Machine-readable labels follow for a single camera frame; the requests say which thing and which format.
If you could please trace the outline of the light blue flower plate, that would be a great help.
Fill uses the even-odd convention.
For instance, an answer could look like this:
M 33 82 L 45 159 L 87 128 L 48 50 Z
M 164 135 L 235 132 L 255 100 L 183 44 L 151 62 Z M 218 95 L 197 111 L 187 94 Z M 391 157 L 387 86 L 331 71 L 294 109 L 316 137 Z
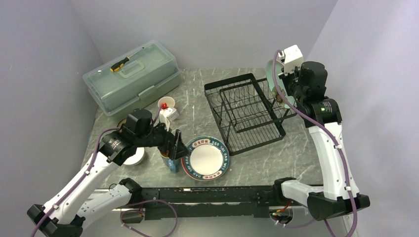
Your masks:
M 277 88 L 273 79 L 272 68 L 273 68 L 273 60 L 269 60 L 265 67 L 265 73 L 266 73 L 266 78 L 268 81 L 268 86 L 271 91 L 271 94 L 279 106 L 285 109 L 289 109 L 290 108 L 289 105 L 285 103 L 282 97 L 278 94 L 278 91 L 277 91 Z M 283 68 L 284 66 L 281 63 L 279 63 L 278 61 L 275 62 L 275 72 L 277 73 L 276 84 L 279 86 L 279 88 L 282 91 L 282 94 L 285 96 L 288 102 L 291 103 L 293 106 L 295 106 L 294 98 L 288 95 L 288 93 L 286 92 L 286 88 L 284 86 L 284 82 L 281 80 L 282 76 L 284 75 L 284 73 L 282 72 Z

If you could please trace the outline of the red teal rimmed plate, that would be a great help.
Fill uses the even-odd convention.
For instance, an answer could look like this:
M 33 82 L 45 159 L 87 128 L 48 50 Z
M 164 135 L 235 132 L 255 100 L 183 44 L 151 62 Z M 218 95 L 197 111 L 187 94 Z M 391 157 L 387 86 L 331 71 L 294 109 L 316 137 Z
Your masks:
M 198 136 L 186 145 L 190 154 L 181 160 L 182 167 L 191 178 L 207 182 L 227 172 L 230 155 L 223 142 L 211 136 Z

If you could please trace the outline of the black wire dish rack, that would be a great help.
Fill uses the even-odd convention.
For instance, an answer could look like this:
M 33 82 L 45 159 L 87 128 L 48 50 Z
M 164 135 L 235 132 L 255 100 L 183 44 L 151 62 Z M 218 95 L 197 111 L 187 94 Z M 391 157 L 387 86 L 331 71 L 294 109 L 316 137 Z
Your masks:
M 280 106 L 266 78 L 252 73 L 207 83 L 204 93 L 231 156 L 282 140 L 283 121 L 296 115 Z

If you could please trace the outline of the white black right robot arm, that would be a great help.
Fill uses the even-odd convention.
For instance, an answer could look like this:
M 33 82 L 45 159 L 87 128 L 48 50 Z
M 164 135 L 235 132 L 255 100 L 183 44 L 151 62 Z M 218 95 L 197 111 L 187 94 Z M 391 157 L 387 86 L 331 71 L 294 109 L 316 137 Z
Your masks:
M 284 75 L 283 66 L 270 60 L 266 77 L 278 84 L 288 100 L 294 99 L 295 112 L 304 118 L 318 154 L 322 187 L 306 185 L 295 178 L 275 181 L 272 198 L 278 205 L 290 199 L 306 206 L 311 216 L 322 221 L 367 208 L 368 195 L 360 193 L 345 157 L 342 117 L 336 100 L 325 95 L 328 72 L 322 63 L 303 62 L 296 74 Z

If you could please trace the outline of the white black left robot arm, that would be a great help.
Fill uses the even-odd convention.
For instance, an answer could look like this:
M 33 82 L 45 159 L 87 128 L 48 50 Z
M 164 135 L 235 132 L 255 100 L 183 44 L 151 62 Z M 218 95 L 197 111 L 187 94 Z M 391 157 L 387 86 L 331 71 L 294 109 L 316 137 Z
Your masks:
M 180 130 L 171 131 L 167 122 L 155 122 L 149 110 L 135 109 L 121 127 L 106 129 L 99 135 L 86 166 L 58 194 L 45 204 L 29 208 L 27 214 L 35 231 L 47 237 L 78 237 L 106 212 L 146 203 L 142 187 L 130 178 L 121 180 L 110 192 L 89 199 L 100 182 L 144 147 L 156 147 L 170 161 L 190 154 Z

